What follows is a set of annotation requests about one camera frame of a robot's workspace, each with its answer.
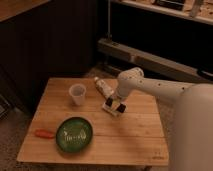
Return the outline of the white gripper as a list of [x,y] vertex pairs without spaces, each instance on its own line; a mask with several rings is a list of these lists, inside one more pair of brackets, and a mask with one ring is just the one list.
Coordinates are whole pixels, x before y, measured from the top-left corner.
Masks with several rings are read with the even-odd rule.
[[120,112],[120,113],[123,113],[126,109],[126,106],[123,104],[125,102],[125,100],[126,100],[125,97],[120,96],[117,91],[114,91],[114,93],[112,94],[112,98],[109,97],[106,100],[105,104],[107,106],[112,106],[113,101],[117,102],[117,103],[120,104],[117,108],[117,111]]

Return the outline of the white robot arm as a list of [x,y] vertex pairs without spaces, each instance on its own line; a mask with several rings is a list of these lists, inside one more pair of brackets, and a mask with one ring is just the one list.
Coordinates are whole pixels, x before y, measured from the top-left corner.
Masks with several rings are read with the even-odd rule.
[[103,108],[114,116],[139,90],[174,104],[169,171],[213,171],[213,84],[149,79],[135,67],[117,77],[114,94]]

